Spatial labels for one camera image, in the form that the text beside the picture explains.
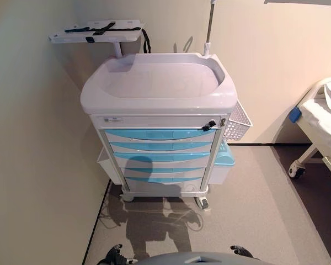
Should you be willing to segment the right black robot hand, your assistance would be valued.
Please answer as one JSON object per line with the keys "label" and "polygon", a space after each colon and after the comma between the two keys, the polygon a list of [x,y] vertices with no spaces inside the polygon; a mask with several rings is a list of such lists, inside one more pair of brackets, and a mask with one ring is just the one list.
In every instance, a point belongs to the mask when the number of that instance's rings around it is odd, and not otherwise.
{"label": "right black robot hand", "polygon": [[233,251],[233,253],[235,255],[239,255],[239,256],[244,256],[244,257],[248,257],[248,258],[253,258],[253,259],[257,259],[255,258],[246,248],[239,246],[239,245],[232,245],[230,246],[230,249]]}

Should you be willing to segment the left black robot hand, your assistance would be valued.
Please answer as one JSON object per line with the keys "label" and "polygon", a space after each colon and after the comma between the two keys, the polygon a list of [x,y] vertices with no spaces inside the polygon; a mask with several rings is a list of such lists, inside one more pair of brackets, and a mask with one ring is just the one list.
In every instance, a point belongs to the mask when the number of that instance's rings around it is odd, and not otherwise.
{"label": "left black robot hand", "polygon": [[97,265],[100,264],[109,264],[109,265],[127,265],[127,264],[135,264],[138,262],[137,259],[126,258],[121,254],[122,244],[116,244],[113,246],[105,258],[100,260]]}

